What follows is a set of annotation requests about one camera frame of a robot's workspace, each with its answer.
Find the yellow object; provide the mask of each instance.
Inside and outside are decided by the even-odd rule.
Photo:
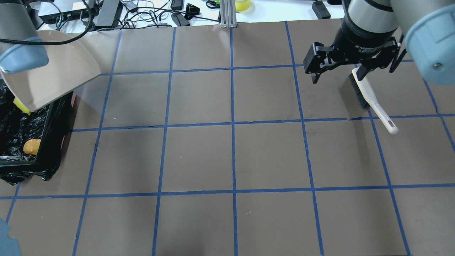
[[[22,112],[24,112],[24,113],[26,113],[26,114],[28,114],[28,115],[31,114],[31,111],[28,110],[28,109],[24,106],[24,104],[22,104],[22,102],[20,102],[20,100],[19,100],[18,98],[14,98],[13,103],[14,103],[20,110],[22,110]]]
[[[244,11],[250,8],[251,0],[235,0],[235,10]]]
[[[29,155],[36,155],[38,153],[38,149],[40,148],[40,144],[40,138],[33,138],[31,140],[28,140],[24,144],[24,153]]]

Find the grid line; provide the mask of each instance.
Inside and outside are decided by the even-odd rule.
[[[408,115],[408,116],[390,116],[391,119],[403,118],[435,118],[435,117],[455,117],[453,114],[428,114],[428,115]],[[374,120],[379,119],[377,116],[372,117]],[[303,119],[305,123],[308,122],[327,122],[327,121],[356,121],[356,120],[370,120],[370,117],[357,117],[357,118],[309,118]],[[255,124],[255,123],[298,123],[301,119],[287,119],[287,120],[261,120],[261,121],[236,121],[235,124]],[[182,124],[168,124],[167,127],[194,127],[194,126],[215,126],[215,125],[231,125],[232,122],[221,123],[182,123]],[[142,125],[142,126],[116,126],[116,127],[101,127],[101,128],[81,128],[72,129],[72,132],[93,132],[104,130],[125,130],[125,129],[149,129],[149,128],[164,128],[165,125]]]
[[[430,98],[431,98],[431,101],[433,102],[433,105],[435,106],[436,108],[436,116],[439,117],[441,119],[441,122],[442,122],[442,126],[444,127],[444,130],[445,130],[445,133],[447,134],[447,137],[450,141],[450,144],[452,145],[452,149],[453,151],[455,152],[455,143],[454,143],[454,140],[452,138],[452,135],[450,134],[450,131],[449,131],[449,128],[447,127],[447,124],[445,123],[445,120],[444,120],[444,116],[451,116],[451,115],[443,115],[443,114],[440,114],[439,113],[439,108],[438,108],[438,104],[436,103],[436,100],[435,100],[435,97],[427,83],[427,81],[425,79],[424,80],[424,84],[425,84],[425,87],[427,88],[427,91],[430,95]]]
[[[155,226],[153,228],[153,242],[152,242],[152,256],[156,255],[157,250],[157,238],[158,238],[158,218],[160,214],[160,203],[161,203],[161,189],[163,184],[163,171],[164,171],[164,158],[166,153],[166,138],[167,138],[167,122],[169,120],[169,105],[171,101],[171,85],[172,85],[172,66],[174,64],[174,49],[175,49],[175,34],[176,28],[172,33],[172,48],[171,48],[171,63],[169,65],[169,81],[167,85],[167,103],[166,103],[166,118],[164,122],[164,133],[163,133],[163,146],[161,152],[161,164],[160,164],[160,178],[158,181],[158,193],[157,193],[157,206],[155,212]]]
[[[311,162],[310,162],[309,149],[308,149],[307,133],[306,133],[306,129],[305,129],[305,120],[304,120],[304,117],[303,117],[302,102],[301,102],[301,99],[300,99],[300,90],[298,88],[298,79],[297,79],[297,70],[296,70],[295,59],[294,59],[294,50],[292,48],[292,40],[291,40],[291,34],[289,33],[288,22],[285,21],[284,25],[286,27],[286,33],[288,35],[289,50],[291,51],[291,60],[292,60],[293,72],[294,72],[295,91],[296,91],[296,94],[297,94],[298,110],[300,112],[300,119],[301,119],[301,123],[302,123],[303,142],[305,144],[305,153],[306,153],[306,158],[307,158],[308,175],[309,175],[309,179],[310,179],[311,192],[312,192],[312,198],[313,198],[314,219],[315,219],[315,222],[316,222],[316,231],[317,231],[317,234],[318,234],[319,251],[320,251],[321,255],[324,256],[324,245],[323,245],[323,242],[322,242],[321,226],[320,226],[319,212],[318,212],[318,203],[317,203],[317,200],[316,200],[316,190],[314,189],[313,172],[311,170]]]
[[[231,129],[232,129],[232,199],[233,199],[233,229],[234,229],[234,256],[238,256],[238,232],[237,232],[237,179],[235,174],[235,116],[234,116],[234,37],[233,28],[229,28],[229,41],[231,50]]]
[[[401,62],[414,62],[414,60],[402,60]],[[200,71],[220,71],[220,70],[237,70],[237,69],[263,69],[263,68],[280,68],[280,67],[303,67],[303,64],[285,64],[285,65],[264,65],[264,66],[241,66],[241,67],[214,67],[214,68],[196,68],[196,69],[180,69],[172,70],[173,73],[183,72],[200,72]],[[170,73],[170,70],[155,70],[155,71],[140,71],[140,72],[118,72],[113,73],[113,76],[141,75],[141,74],[159,74]],[[111,74],[100,74],[102,77],[108,77]]]
[[[17,194],[19,193],[21,183],[17,185],[16,192],[14,193],[13,200],[11,201],[10,210],[8,211],[8,216],[6,217],[6,223],[10,221],[11,214],[13,214],[14,204],[16,204]]]
[[[455,187],[455,183],[435,183],[435,184],[402,184],[392,185],[393,189],[418,189],[418,188],[449,188]],[[314,187],[314,188],[277,188],[277,189],[237,189],[236,194],[246,193],[279,193],[279,192],[311,192],[315,191],[342,191],[342,190],[374,190],[389,189],[388,185],[380,186],[347,186],[347,187]],[[216,195],[232,194],[233,190],[195,190],[195,191],[170,191],[161,192],[161,196],[175,195]],[[115,197],[140,197],[140,196],[158,196],[157,192],[150,193],[118,193],[118,194],[80,194],[80,195],[18,195],[16,200],[40,200],[46,198],[64,199],[64,198],[115,198]],[[14,196],[1,196],[0,200],[11,200]]]
[[[370,117],[370,122],[371,122],[371,126],[373,128],[374,137],[375,137],[376,143],[378,145],[379,155],[381,157],[382,166],[384,168],[385,178],[387,179],[387,186],[389,188],[390,196],[392,198],[392,204],[394,206],[395,215],[396,215],[396,218],[397,218],[397,221],[398,221],[398,227],[399,227],[399,230],[400,230],[400,233],[401,233],[401,238],[403,240],[404,248],[406,250],[407,255],[411,255],[411,252],[409,250],[408,241],[406,239],[406,234],[404,232],[403,223],[401,222],[401,216],[399,214],[399,210],[398,210],[398,205],[397,205],[397,201],[396,201],[396,198],[395,198],[394,189],[392,187],[392,182],[391,182],[390,176],[389,176],[389,171],[387,170],[387,164],[385,163],[385,158],[384,158],[384,153],[382,151],[381,142],[379,141],[378,131],[376,130],[376,125],[374,124],[374,119],[373,119],[373,115],[371,114],[371,109],[370,108],[368,108],[368,115]]]
[[[116,50],[115,50],[115,54],[114,54],[114,61],[112,63],[111,75],[109,76],[109,82],[108,82],[107,89],[106,89],[106,96],[104,98],[103,110],[101,112],[98,135],[96,137],[95,146],[94,146],[94,149],[93,149],[93,156],[92,156],[92,160],[91,160],[91,164],[90,164],[90,171],[89,171],[88,178],[87,178],[87,185],[86,185],[85,195],[88,194],[89,189],[90,189],[91,176],[93,174],[93,167],[95,165],[95,159],[96,159],[96,152],[98,151],[98,144],[100,142],[100,137],[101,137],[101,128],[103,126],[104,114],[106,112],[106,106],[107,106],[107,100],[109,98],[109,91],[111,89],[112,74],[114,73],[114,68],[115,68],[115,64],[116,64],[116,61],[117,61],[118,50],[120,48],[121,33],[122,33],[122,31],[119,32],[118,39],[117,39],[117,46],[116,46]],[[86,205],[87,205],[87,197],[84,197],[84,201],[82,202],[81,215],[79,217],[79,223],[77,225],[77,232],[76,232],[76,238],[75,238],[75,241],[74,241],[72,256],[76,256],[77,245],[79,243],[79,236],[81,234],[82,222],[84,220],[84,213],[85,213]]]

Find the brush bristles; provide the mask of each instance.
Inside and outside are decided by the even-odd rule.
[[[363,109],[367,109],[369,107],[369,104],[362,95],[362,92],[360,91],[359,85],[357,84],[357,81],[355,80],[353,74],[349,75],[349,80],[351,81],[352,87],[354,87],[355,95],[357,96],[360,106]]]

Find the dustpan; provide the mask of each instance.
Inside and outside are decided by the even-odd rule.
[[[72,37],[60,31],[38,31],[43,41],[66,41]],[[77,40],[58,46],[45,46],[49,63],[44,67],[5,74],[0,69],[10,91],[29,110],[35,111],[76,87],[101,74],[100,66]]]

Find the brush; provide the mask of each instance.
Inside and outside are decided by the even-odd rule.
[[[398,128],[396,127],[395,123],[390,119],[389,115],[385,112],[385,110],[379,105],[378,99],[374,94],[373,89],[365,77],[362,81],[359,81],[357,78],[357,70],[359,68],[355,68],[352,70],[352,73],[349,75],[349,79],[351,81],[352,86],[354,87],[355,93],[357,95],[357,99],[359,100],[360,105],[363,109],[371,107],[373,111],[378,115],[379,119],[381,120],[382,124],[387,128],[390,134],[396,134],[398,132]]]

